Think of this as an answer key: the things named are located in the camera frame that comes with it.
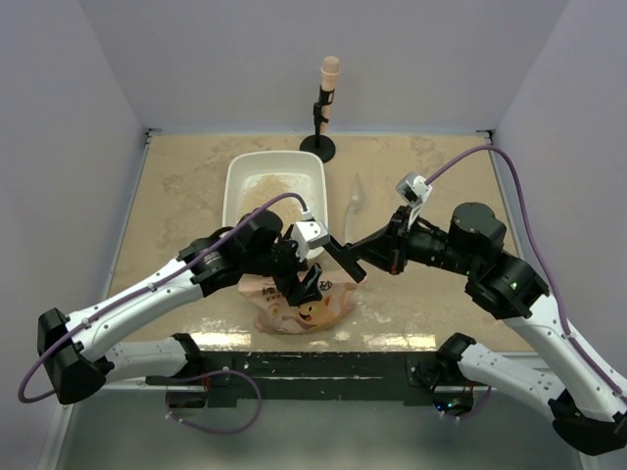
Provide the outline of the clear plastic scoop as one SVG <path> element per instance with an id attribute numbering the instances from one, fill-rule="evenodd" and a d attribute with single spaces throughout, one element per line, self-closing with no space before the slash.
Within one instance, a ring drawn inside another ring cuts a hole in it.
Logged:
<path id="1" fill-rule="evenodd" d="M 345 212 L 344 222 L 344 242 L 351 243 L 353 241 L 353 224 L 358 212 L 362 209 L 365 201 L 365 195 L 362 186 L 362 180 L 358 173 L 355 174 L 352 183 L 351 197 Z"/>

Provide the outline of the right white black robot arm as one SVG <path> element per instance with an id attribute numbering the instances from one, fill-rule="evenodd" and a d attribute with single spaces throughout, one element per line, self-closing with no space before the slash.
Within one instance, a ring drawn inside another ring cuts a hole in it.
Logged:
<path id="1" fill-rule="evenodd" d="M 465 276 L 472 301 L 501 320 L 542 358 L 541 372 L 456 333 L 437 351 L 436 371 L 450 385 L 464 378 L 496 388 L 546 417 L 556 433 L 596 456 L 626 446 L 626 380 L 576 330 L 560 322 L 555 295 L 537 271 L 504 248 L 506 226 L 480 203 L 455 208 L 450 228 L 410 227 L 399 207 L 387 226 L 347 247 L 348 262 L 393 275 L 413 261 Z"/>

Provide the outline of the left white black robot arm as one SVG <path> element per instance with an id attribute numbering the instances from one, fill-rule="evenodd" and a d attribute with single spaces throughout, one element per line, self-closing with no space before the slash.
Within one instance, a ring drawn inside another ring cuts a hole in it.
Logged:
<path id="1" fill-rule="evenodd" d="M 193 241 L 166 265 L 121 293 L 72 313 L 53 307 L 38 318 L 38 363 L 61 404 L 93 396 L 104 385 L 143 376 L 196 382 L 203 360 L 187 334 L 130 343 L 127 337 L 162 315 L 236 285 L 245 274 L 269 278 L 290 306 L 319 301 L 319 265 L 309 251 L 328 242 L 325 225 L 306 212 L 289 228 L 258 208 L 233 226 Z"/>

